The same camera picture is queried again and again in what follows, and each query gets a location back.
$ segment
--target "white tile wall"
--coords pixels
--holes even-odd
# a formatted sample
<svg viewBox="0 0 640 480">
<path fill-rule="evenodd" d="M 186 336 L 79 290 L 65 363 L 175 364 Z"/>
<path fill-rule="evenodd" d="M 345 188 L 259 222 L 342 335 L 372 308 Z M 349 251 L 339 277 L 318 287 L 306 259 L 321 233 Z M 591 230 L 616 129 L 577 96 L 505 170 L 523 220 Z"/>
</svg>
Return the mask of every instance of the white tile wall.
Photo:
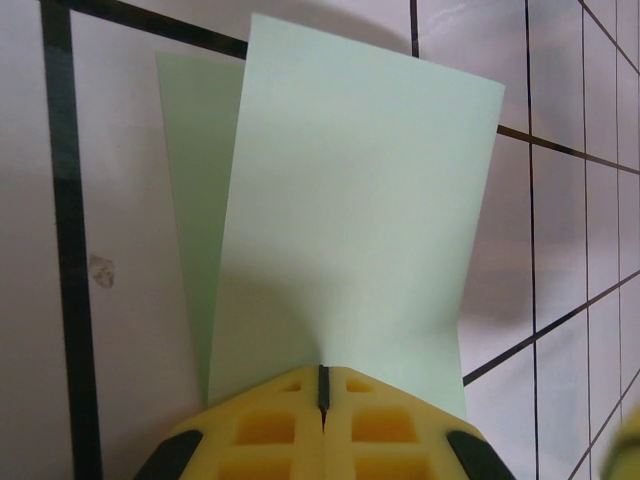
<svg viewBox="0 0 640 480">
<path fill-rule="evenodd" d="M 127 1 L 240 39 L 259 11 L 411 52 L 409 1 Z M 637 64 L 638 1 L 585 2 Z M 588 449 L 589 423 L 593 437 L 640 368 L 640 277 L 620 297 L 614 289 L 589 307 L 588 334 L 587 310 L 579 310 L 640 269 L 639 89 L 637 72 L 578 0 L 528 5 L 530 78 L 525 0 L 417 0 L 418 41 L 422 59 L 504 83 L 502 125 L 525 134 L 531 127 L 536 137 L 577 151 L 586 144 L 588 155 L 632 170 L 585 166 L 579 154 L 534 146 L 530 192 L 528 143 L 496 140 L 460 314 L 464 373 L 530 338 L 532 273 L 538 330 L 574 316 L 537 342 L 537 390 L 528 346 L 466 387 L 468 419 L 516 478 L 536 478 L 537 391 L 538 475 L 564 479 Z M 168 427 L 199 408 L 154 55 L 233 60 L 80 14 L 72 26 L 87 251 L 116 270 L 110 289 L 90 280 L 104 471 L 107 479 L 130 478 Z M 0 270 L 9 319 L 0 322 L 0 372 L 12 392 L 0 401 L 9 412 L 0 438 L 14 440 L 0 453 L 0 477 L 69 478 L 38 3 L 0 3 L 0 40 L 0 200 L 11 207 L 0 209 L 0 220 L 14 226 L 0 232 L 3 266 L 10 267 Z M 15 362 L 24 375 L 6 366 Z M 638 385 L 573 478 L 598 478 L 620 413 L 640 401 Z M 23 429 L 33 434 L 15 441 Z M 29 457 L 34 445 L 37 461 Z"/>
<path fill-rule="evenodd" d="M 587 301 L 584 160 L 533 148 L 536 326 Z"/>
<path fill-rule="evenodd" d="M 37 2 L 0 2 L 0 205 L 0 478 L 71 478 Z"/>
</svg>

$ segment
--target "light green card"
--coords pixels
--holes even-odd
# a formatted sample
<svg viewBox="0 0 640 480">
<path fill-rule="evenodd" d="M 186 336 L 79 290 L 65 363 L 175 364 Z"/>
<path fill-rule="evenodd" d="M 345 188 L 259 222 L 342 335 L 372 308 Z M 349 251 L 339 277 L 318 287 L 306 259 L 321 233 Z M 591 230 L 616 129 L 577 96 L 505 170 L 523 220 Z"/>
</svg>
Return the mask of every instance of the light green card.
<svg viewBox="0 0 640 480">
<path fill-rule="evenodd" d="M 243 67 L 157 55 L 182 271 L 203 405 Z"/>
<path fill-rule="evenodd" d="M 161 62 L 161 78 L 169 70 Z M 185 164 L 176 156 L 218 151 L 213 135 L 172 145 L 171 125 L 193 122 L 178 104 L 218 94 L 165 83 L 175 172 Z M 210 402 L 323 363 L 464 416 L 456 320 L 502 94 L 489 80 L 254 16 L 219 283 L 198 287 L 218 288 Z M 193 167 L 189 177 L 209 181 Z M 220 192 L 221 178 L 210 180 Z M 177 208 L 179 226 L 183 214 L 221 225 L 217 200 Z"/>
</svg>

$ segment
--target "green paper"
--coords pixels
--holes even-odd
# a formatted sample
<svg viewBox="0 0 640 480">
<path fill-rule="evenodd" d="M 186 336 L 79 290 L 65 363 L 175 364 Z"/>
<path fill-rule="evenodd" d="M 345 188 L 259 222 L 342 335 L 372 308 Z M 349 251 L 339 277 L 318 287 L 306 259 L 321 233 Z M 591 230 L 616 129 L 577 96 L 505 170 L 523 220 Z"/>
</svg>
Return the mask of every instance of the green paper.
<svg viewBox="0 0 640 480">
<path fill-rule="evenodd" d="M 503 91 L 254 16 L 210 400 L 324 363 L 464 416 L 456 321 Z"/>
<path fill-rule="evenodd" d="M 174 209 L 203 405 L 243 67 L 157 55 Z"/>
</svg>

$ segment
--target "grid pattern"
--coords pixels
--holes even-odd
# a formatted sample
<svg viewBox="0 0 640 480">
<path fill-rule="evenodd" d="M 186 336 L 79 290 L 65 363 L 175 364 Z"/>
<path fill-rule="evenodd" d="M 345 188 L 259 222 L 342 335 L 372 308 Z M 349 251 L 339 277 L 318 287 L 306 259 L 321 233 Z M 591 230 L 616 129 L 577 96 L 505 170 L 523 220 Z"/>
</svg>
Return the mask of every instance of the grid pattern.
<svg viewBox="0 0 640 480">
<path fill-rule="evenodd" d="M 422 31 L 428 31 L 428 25 L 421 25 L 420 11 L 425 5 L 425 0 L 409 0 L 409 18 L 407 24 L 407 36 L 410 38 L 410 51 L 415 57 L 431 58 L 425 55 L 425 51 L 429 51 L 429 42 L 422 43 Z M 559 140 L 553 129 L 550 134 L 540 133 L 537 130 L 538 119 L 535 118 L 535 76 L 538 73 L 534 62 L 535 52 L 533 31 L 534 20 L 532 19 L 533 9 L 536 6 L 536 0 L 522 0 L 522 5 L 518 6 L 521 10 L 525 46 L 526 46 L 526 129 L 514 128 L 512 125 L 517 122 L 510 123 L 509 126 L 503 122 L 498 127 L 498 135 L 500 138 L 510 139 L 517 142 L 524 148 L 527 155 L 527 168 L 525 170 L 528 177 L 527 186 L 527 205 L 529 214 L 529 233 L 530 245 L 527 255 L 530 264 L 530 304 L 531 311 L 526 315 L 529 318 L 528 332 L 520 335 L 517 341 L 513 342 L 507 348 L 501 349 L 495 355 L 481 362 L 476 362 L 473 368 L 468 369 L 464 376 L 464 384 L 468 391 L 475 385 L 479 385 L 482 381 L 489 378 L 492 373 L 499 371 L 507 364 L 515 364 L 516 359 L 522 358 L 523 354 L 531 355 L 533 362 L 532 373 L 532 406 L 533 406 L 533 445 L 535 453 L 535 471 L 531 473 L 531 478 L 546 478 L 545 468 L 542 463 L 542 454 L 540 452 L 540 433 L 542 423 L 547 419 L 541 411 L 541 396 L 544 393 L 540 385 L 541 379 L 540 368 L 541 363 L 546 361 L 546 357 L 542 354 L 543 342 L 545 339 L 553 338 L 552 336 L 558 332 L 565 331 L 569 326 L 577 326 L 584 324 L 586 326 L 586 357 L 585 368 L 587 369 L 587 390 L 586 402 L 588 419 L 588 435 L 586 438 L 586 447 L 575 458 L 575 463 L 568 472 L 567 478 L 598 478 L 595 464 L 592 462 L 592 453 L 601 448 L 598 442 L 601 437 L 607 435 L 607 432 L 615 429 L 614 421 L 620 418 L 623 409 L 623 399 L 627 395 L 632 395 L 635 386 L 635 380 L 640 373 L 636 367 L 640 364 L 633 365 L 632 374 L 623 375 L 623 344 L 625 335 L 623 333 L 623 313 L 633 314 L 632 307 L 625 302 L 625 292 L 630 292 L 626 296 L 633 297 L 632 286 L 637 283 L 636 278 L 640 274 L 640 261 L 628 262 L 627 258 L 623 258 L 625 251 L 621 247 L 624 241 L 624 232 L 621 226 L 624 225 L 621 218 L 621 205 L 624 207 L 627 197 L 623 197 L 621 189 L 626 188 L 629 179 L 631 183 L 635 183 L 636 188 L 640 185 L 640 171 L 638 168 L 638 158 L 629 158 L 627 151 L 624 155 L 622 150 L 621 138 L 625 135 L 626 122 L 628 117 L 621 117 L 621 110 L 629 102 L 628 96 L 622 97 L 622 77 L 621 74 L 629 69 L 635 75 L 635 105 L 638 110 L 637 116 L 640 121 L 640 109 L 638 105 L 638 88 L 637 77 L 640 75 L 638 65 L 640 58 L 638 57 L 638 33 L 637 23 L 635 30 L 636 48 L 629 53 L 628 45 L 620 45 L 622 22 L 619 22 L 618 12 L 620 8 L 617 0 L 613 22 L 609 17 L 603 18 L 599 12 L 602 10 L 602 3 L 592 4 L 593 2 L 584 2 L 581 0 L 570 0 L 577 4 L 576 8 L 580 9 L 580 89 L 581 89 L 581 110 L 582 110 L 582 138 L 580 142 L 574 142 L 573 138 L 566 137 L 567 140 Z M 72 35 L 71 12 L 82 13 L 89 17 L 107 21 L 109 23 L 130 27 L 134 30 L 146 32 L 148 34 L 157 35 L 177 42 L 189 44 L 201 49 L 216 52 L 235 59 L 243 60 L 246 55 L 247 44 L 243 40 L 217 33 L 212 30 L 205 29 L 200 26 L 190 24 L 188 22 L 165 16 L 161 13 L 146 10 L 124 2 L 113 0 L 102 0 L 99 2 L 87 2 L 82 0 L 41 0 L 41 21 L 42 35 L 44 43 L 44 62 L 47 86 L 47 103 L 49 115 L 49 129 L 51 139 L 51 159 L 53 166 L 54 178 L 54 199 L 56 211 L 56 229 L 58 240 L 58 259 L 60 265 L 60 291 L 62 297 L 62 310 L 64 321 L 65 336 L 65 355 L 67 364 L 68 378 L 68 394 L 69 406 L 71 412 L 71 438 L 74 457 L 74 471 L 77 478 L 101 478 L 103 455 L 101 453 L 101 433 L 98 410 L 98 393 L 96 387 L 96 374 L 94 362 L 94 338 L 95 332 L 92 332 L 92 309 L 90 302 L 89 278 L 87 276 L 87 243 L 85 232 L 85 212 L 83 205 L 86 201 L 85 191 L 83 193 L 83 179 L 81 176 L 81 165 L 84 166 L 87 159 L 81 159 L 81 135 L 79 135 L 78 125 L 78 105 L 77 105 L 77 89 L 75 85 L 76 78 L 74 76 L 74 68 L 77 69 L 75 63 L 76 56 L 74 50 L 78 47 L 77 39 Z M 638 15 L 638 5 L 635 1 L 635 12 Z M 589 25 L 595 25 L 599 35 L 604 36 L 608 45 L 615 49 L 615 98 L 609 98 L 610 103 L 615 104 L 615 148 L 611 154 L 611 150 L 600 149 L 599 139 L 591 140 L 593 129 L 589 126 L 589 121 L 593 118 L 594 113 L 589 111 L 589 100 L 587 98 L 587 84 L 590 80 L 588 52 L 585 45 L 588 44 L 589 37 L 585 36 L 589 30 Z M 635 125 L 635 141 L 638 143 L 637 124 Z M 551 158 L 551 163 L 580 162 L 582 174 L 582 187 L 584 202 L 584 212 L 582 213 L 583 225 L 576 228 L 582 228 L 584 231 L 584 301 L 573 305 L 567 311 L 555 315 L 553 318 L 547 318 L 547 312 L 540 311 L 540 298 L 544 293 L 541 290 L 541 281 L 539 277 L 540 270 L 537 268 L 541 263 L 539 254 L 539 243 L 537 240 L 537 229 L 540 228 L 538 220 L 540 211 L 537 210 L 540 198 L 537 189 L 537 179 L 540 177 L 538 169 L 538 157 L 543 158 L 549 152 L 554 152 L 556 157 Z M 632 155 L 638 156 L 638 149 Z M 617 265 L 615 272 L 615 280 L 605 285 L 602 284 L 600 276 L 600 261 L 594 253 L 596 251 L 596 243 L 592 240 L 590 232 L 595 231 L 594 223 L 591 219 L 596 215 L 590 210 L 590 202 L 593 199 L 599 199 L 598 191 L 600 184 L 598 179 L 604 178 L 609 173 L 613 173 L 615 178 L 615 214 L 608 212 L 616 218 L 615 228 L 616 235 L 616 255 Z M 640 198 L 636 195 L 631 197 L 636 202 L 636 220 L 640 222 Z M 490 214 L 483 210 L 483 215 Z M 633 246 L 638 250 L 640 257 L 640 243 Z M 616 352 L 617 375 L 619 376 L 618 388 L 615 393 L 615 401 L 607 407 L 604 414 L 598 413 L 594 417 L 593 412 L 596 406 L 600 410 L 600 389 L 596 383 L 597 372 L 601 370 L 597 360 L 594 360 L 595 351 L 599 347 L 599 333 L 601 328 L 596 326 L 596 319 L 600 316 L 609 315 L 609 310 L 605 313 L 601 312 L 601 307 L 605 302 L 617 303 L 617 319 L 615 332 L 618 350 Z M 507 452 L 507 463 L 513 465 L 517 463 L 517 458 L 510 458 Z"/>
</svg>

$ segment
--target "paper sheet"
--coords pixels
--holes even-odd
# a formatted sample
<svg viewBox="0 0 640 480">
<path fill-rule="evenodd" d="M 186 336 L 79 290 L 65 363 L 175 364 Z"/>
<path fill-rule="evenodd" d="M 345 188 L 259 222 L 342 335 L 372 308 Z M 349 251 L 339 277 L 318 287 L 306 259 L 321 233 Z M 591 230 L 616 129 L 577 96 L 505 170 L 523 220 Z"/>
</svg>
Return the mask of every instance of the paper sheet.
<svg viewBox="0 0 640 480">
<path fill-rule="evenodd" d="M 254 16 L 214 403 L 324 363 L 464 416 L 456 320 L 503 90 Z"/>
<path fill-rule="evenodd" d="M 203 405 L 243 67 L 157 56 L 171 183 Z"/>
</svg>

